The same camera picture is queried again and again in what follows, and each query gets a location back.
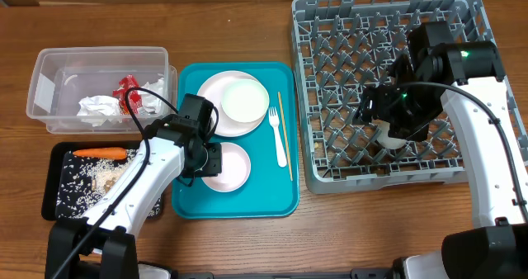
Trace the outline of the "bowl with food scraps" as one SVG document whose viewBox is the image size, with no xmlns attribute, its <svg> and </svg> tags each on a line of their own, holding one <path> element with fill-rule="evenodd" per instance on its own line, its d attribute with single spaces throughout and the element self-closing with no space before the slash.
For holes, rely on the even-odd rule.
<svg viewBox="0 0 528 279">
<path fill-rule="evenodd" d="M 203 177 L 202 181 L 216 192 L 233 192 L 248 180 L 251 173 L 251 160 L 247 152 L 237 144 L 222 142 L 221 149 L 221 173 L 214 177 Z"/>
</svg>

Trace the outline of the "white small cup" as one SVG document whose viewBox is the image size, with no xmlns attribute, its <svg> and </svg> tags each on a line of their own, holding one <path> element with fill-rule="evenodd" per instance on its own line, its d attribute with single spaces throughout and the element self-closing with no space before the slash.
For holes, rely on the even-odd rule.
<svg viewBox="0 0 528 279">
<path fill-rule="evenodd" d="M 405 139 L 389 137 L 390 124 L 388 122 L 377 121 L 376 124 L 380 129 L 380 134 L 376 140 L 382 147 L 386 149 L 400 149 L 407 143 Z"/>
</svg>

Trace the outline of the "orange carrot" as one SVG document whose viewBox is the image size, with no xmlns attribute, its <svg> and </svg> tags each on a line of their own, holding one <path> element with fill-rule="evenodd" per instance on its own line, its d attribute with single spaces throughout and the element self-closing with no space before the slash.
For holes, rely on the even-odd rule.
<svg viewBox="0 0 528 279">
<path fill-rule="evenodd" d="M 120 147 L 80 149 L 73 152 L 74 156 L 84 158 L 103 158 L 111 160 L 123 160 L 127 158 L 127 150 Z"/>
</svg>

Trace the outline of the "red snack wrapper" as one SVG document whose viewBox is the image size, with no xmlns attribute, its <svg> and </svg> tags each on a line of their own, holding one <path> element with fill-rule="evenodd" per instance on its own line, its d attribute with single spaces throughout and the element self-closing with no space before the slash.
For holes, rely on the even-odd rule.
<svg viewBox="0 0 528 279">
<path fill-rule="evenodd" d="M 139 109 L 143 106 L 142 98 L 136 90 L 129 93 L 128 90 L 133 87 L 139 87 L 133 75 L 127 75 L 119 81 L 119 87 L 112 92 L 112 96 L 118 100 L 120 111 L 123 115 L 129 115 L 132 111 L 134 114 L 139 113 Z"/>
</svg>

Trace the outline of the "white tissue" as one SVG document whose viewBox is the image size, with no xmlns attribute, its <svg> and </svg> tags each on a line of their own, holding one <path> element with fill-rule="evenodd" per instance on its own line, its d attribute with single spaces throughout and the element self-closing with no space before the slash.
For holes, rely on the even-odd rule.
<svg viewBox="0 0 528 279">
<path fill-rule="evenodd" d="M 119 100 L 109 96 L 84 97 L 79 101 L 77 116 L 81 122 L 90 123 L 93 127 L 102 126 L 105 122 L 121 122 Z"/>
</svg>

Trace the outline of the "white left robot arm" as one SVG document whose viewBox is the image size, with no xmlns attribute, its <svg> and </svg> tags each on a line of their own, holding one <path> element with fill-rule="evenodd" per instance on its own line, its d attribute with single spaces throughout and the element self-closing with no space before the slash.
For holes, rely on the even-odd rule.
<svg viewBox="0 0 528 279">
<path fill-rule="evenodd" d="M 177 272 L 140 262 L 136 237 L 167 186 L 222 171 L 221 145 L 211 142 L 219 111 L 186 94 L 179 109 L 155 120 L 134 159 L 107 194 L 79 219 L 59 219 L 49 233 L 47 278 L 175 278 Z"/>
</svg>

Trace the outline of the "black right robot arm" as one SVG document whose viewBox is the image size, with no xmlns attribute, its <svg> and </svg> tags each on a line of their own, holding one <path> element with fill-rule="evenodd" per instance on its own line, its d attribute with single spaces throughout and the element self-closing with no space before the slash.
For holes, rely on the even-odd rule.
<svg viewBox="0 0 528 279">
<path fill-rule="evenodd" d="M 389 278 L 524 278 L 527 171 L 507 109 L 506 73 L 491 41 L 458 43 L 444 21 L 421 24 L 391 85 L 367 88 L 354 122 L 385 121 L 391 138 L 421 141 L 446 113 L 455 129 L 472 197 L 471 230 L 433 253 L 399 258 Z"/>
</svg>

